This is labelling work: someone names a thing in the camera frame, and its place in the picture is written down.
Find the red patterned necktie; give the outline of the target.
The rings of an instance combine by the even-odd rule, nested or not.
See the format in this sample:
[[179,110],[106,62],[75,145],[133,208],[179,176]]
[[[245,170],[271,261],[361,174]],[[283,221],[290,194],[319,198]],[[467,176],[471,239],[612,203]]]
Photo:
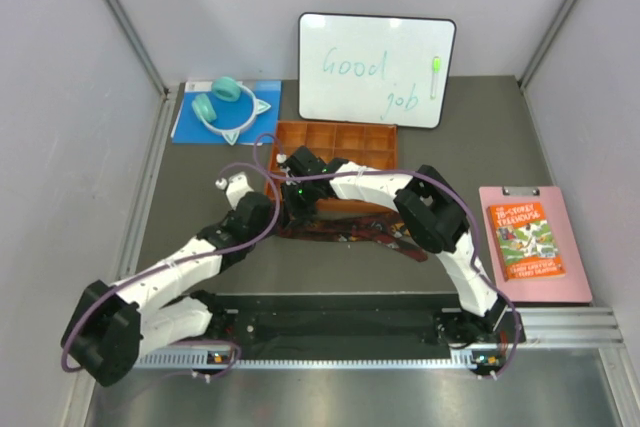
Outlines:
[[318,242],[373,242],[416,262],[427,253],[409,241],[410,232],[397,212],[340,219],[292,220],[277,229],[281,238]]

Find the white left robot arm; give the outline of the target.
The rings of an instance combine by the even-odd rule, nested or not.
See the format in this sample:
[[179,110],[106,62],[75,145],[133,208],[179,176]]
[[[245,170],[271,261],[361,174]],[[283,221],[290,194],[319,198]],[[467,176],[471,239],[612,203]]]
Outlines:
[[190,288],[242,261],[270,235],[280,204],[249,191],[218,222],[202,228],[152,267],[82,292],[61,338],[61,366],[86,371],[103,387],[123,379],[145,355],[190,337],[216,343],[227,321]]

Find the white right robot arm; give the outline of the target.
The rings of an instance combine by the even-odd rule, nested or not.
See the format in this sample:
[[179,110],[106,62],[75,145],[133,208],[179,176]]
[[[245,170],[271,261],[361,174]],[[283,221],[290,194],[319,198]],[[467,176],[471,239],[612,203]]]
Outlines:
[[502,332],[508,304],[479,259],[471,231],[477,222],[436,169],[423,165],[417,171],[380,170],[344,158],[325,162],[305,146],[289,156],[279,154],[277,164],[285,174],[280,190],[290,217],[310,219],[317,202],[330,198],[393,210],[414,243],[444,266],[461,309],[469,314],[469,335],[487,343]]

